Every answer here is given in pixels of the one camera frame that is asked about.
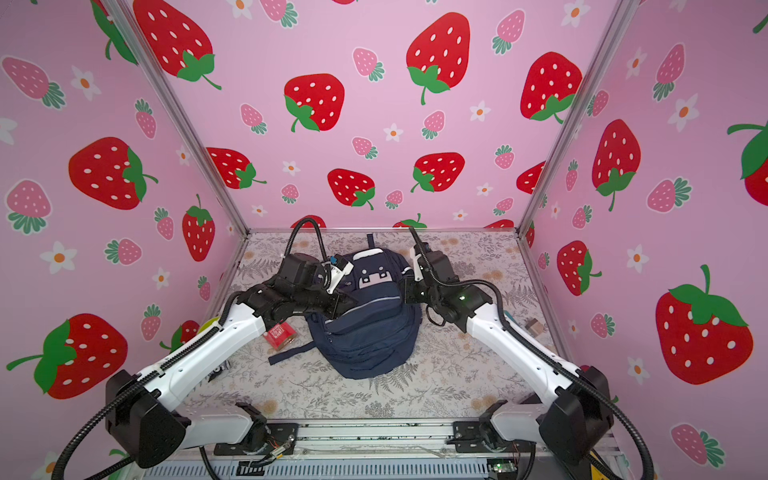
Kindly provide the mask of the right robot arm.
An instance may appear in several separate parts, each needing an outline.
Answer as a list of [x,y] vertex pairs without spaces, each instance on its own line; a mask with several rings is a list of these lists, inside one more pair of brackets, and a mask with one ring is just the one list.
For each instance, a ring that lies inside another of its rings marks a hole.
[[513,367],[540,400],[529,414],[495,410],[490,423],[497,436],[506,442],[543,445],[562,465],[586,464],[614,479],[616,473],[592,452],[620,423],[640,455],[642,478],[653,478],[647,443],[610,399],[607,378],[598,369],[583,371],[552,353],[506,316],[496,285],[482,279],[460,280],[445,254],[429,249],[418,236],[413,240],[413,273],[404,282],[407,302],[424,305],[443,324],[452,324],[486,345]]

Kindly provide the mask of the navy blue student backpack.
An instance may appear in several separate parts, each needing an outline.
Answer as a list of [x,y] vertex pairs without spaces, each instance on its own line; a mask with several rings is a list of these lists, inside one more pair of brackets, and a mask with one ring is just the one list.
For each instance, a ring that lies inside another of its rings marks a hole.
[[272,365],[316,349],[343,377],[372,379],[404,365],[412,355],[422,310],[405,302],[401,281],[412,272],[405,257],[367,236],[368,248],[344,259],[353,265],[339,290],[356,305],[332,319],[306,318],[312,341],[269,358]]

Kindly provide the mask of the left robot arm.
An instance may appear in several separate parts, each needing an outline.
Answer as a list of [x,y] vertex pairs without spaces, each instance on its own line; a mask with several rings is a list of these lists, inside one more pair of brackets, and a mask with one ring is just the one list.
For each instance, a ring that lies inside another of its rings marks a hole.
[[349,310],[354,301],[338,286],[352,270],[352,263],[338,255],[314,258],[286,251],[277,274],[230,294],[219,319],[185,345],[137,374],[115,374],[107,383],[106,405],[63,449],[53,478],[64,477],[76,449],[100,423],[126,455],[96,473],[98,479],[132,463],[143,469],[156,466],[180,450],[204,450],[213,444],[234,445],[248,453],[266,448],[272,440],[268,422],[248,403],[237,403],[232,413],[196,420],[177,409],[217,367],[282,321],[312,313],[334,318]]

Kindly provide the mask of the red card pack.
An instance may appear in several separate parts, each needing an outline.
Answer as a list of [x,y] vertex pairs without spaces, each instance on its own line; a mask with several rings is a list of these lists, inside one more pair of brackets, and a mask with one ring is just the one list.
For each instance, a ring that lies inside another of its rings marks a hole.
[[296,330],[289,323],[280,323],[267,330],[262,337],[274,351],[279,352],[289,345],[296,335]]

